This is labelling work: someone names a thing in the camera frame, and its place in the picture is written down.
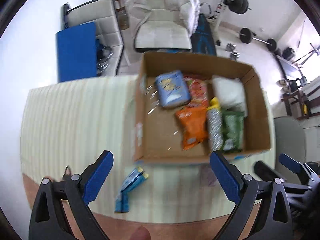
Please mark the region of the person's left hand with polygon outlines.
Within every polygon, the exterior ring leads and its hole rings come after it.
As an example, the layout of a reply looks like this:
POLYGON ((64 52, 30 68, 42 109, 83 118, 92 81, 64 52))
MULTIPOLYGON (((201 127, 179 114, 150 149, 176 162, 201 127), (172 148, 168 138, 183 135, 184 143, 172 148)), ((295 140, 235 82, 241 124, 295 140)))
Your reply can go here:
POLYGON ((150 232, 144 226, 140 226, 130 237, 130 240, 151 240, 150 232))

